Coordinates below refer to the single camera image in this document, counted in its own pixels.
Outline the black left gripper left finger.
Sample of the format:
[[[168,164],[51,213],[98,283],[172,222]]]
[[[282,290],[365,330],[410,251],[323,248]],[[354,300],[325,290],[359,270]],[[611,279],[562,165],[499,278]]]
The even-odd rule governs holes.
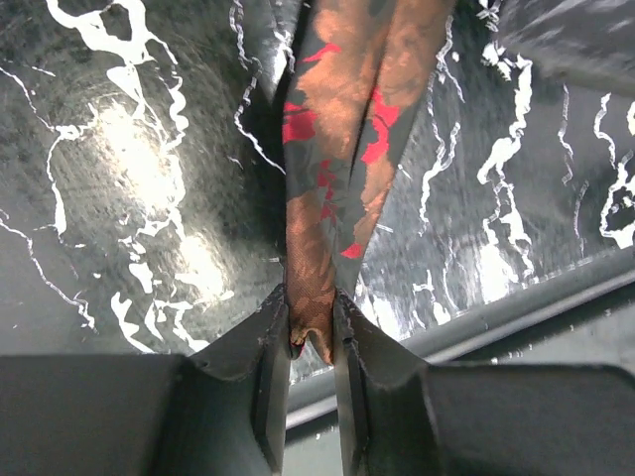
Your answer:
[[[289,391],[286,290],[203,350],[7,356],[5,475],[277,475]]]

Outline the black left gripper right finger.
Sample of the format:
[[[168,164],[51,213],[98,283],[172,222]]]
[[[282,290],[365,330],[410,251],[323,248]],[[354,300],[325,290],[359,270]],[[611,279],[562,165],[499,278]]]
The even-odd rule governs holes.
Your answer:
[[[333,305],[347,475],[630,475],[634,378],[605,365],[433,365]]]

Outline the brown floral long tie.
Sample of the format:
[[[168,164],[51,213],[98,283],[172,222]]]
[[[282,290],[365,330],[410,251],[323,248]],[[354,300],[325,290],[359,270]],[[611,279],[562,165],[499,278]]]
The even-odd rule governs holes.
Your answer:
[[[290,341],[333,360],[370,238],[445,44],[445,0],[316,1],[283,108]]]

